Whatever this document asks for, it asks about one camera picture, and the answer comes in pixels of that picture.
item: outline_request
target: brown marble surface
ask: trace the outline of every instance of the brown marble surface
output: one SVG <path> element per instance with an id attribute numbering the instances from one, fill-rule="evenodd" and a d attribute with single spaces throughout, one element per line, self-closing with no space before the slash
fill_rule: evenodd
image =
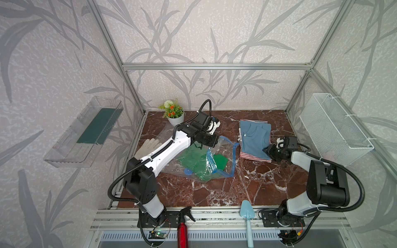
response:
<path id="1" fill-rule="evenodd" d="M 195 112 L 186 112 L 185 119 Z M 149 112 L 143 127 L 140 147 L 146 139 L 156 138 L 163 130 L 167 119 L 163 112 Z M 271 142 L 279 137 L 294 135 L 287 116 L 282 110 L 261 111 L 213 111 L 221 121 L 218 134 L 237 142 L 239 120 L 268 121 L 272 125 Z M 293 198 L 306 190 L 307 172 L 302 168 L 282 161 L 280 164 L 239 159 L 235 175 L 231 178 L 213 179 L 199 183 L 168 173 L 160 173 L 158 197 L 166 207 L 179 206 L 232 206 L 249 200 L 253 205 L 279 205 L 286 198 Z M 123 189 L 122 197 L 132 197 Z M 119 202 L 119 208 L 133 208 L 133 202 Z"/>

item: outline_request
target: plastic bag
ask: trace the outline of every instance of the plastic bag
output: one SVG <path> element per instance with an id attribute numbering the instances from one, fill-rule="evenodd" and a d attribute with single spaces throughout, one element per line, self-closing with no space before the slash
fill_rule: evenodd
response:
<path id="1" fill-rule="evenodd" d="M 172 131 L 173 126 L 167 124 L 157 139 L 160 142 L 167 141 L 172 136 Z M 216 178 L 233 177 L 238 146 L 237 142 L 231 142 L 225 136 L 220 136 L 213 148 L 195 142 L 172 159 L 162 172 L 202 183 Z"/>

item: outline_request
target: trowel handle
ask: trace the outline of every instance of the trowel handle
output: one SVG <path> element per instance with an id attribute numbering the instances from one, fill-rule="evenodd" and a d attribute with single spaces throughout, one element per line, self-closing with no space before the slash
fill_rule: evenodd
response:
<path id="1" fill-rule="evenodd" d="M 251 221 L 247 219 L 247 242 L 248 248 L 254 248 L 254 240 L 252 239 Z"/>

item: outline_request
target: black spray nozzle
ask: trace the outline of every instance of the black spray nozzle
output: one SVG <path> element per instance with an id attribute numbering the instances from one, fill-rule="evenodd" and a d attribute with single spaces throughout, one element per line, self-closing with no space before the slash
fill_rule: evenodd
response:
<path id="1" fill-rule="evenodd" d="M 185 222 L 185 215 L 189 216 L 189 218 L 196 222 L 196 220 L 193 218 L 192 213 L 190 212 L 190 209 L 192 209 L 192 206 L 185 207 L 181 211 L 179 211 L 179 223 L 184 223 Z"/>

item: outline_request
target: potted plant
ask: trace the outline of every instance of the potted plant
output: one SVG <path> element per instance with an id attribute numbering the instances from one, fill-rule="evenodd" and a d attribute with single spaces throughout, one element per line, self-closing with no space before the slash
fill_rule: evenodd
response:
<path id="1" fill-rule="evenodd" d="M 166 110 L 164 118 L 167 118 L 173 126 L 181 124 L 185 120 L 185 111 L 183 110 L 183 107 L 178 104 L 178 99 L 175 99 L 174 101 L 166 100 L 164 104 L 160 105 L 158 108 Z"/>

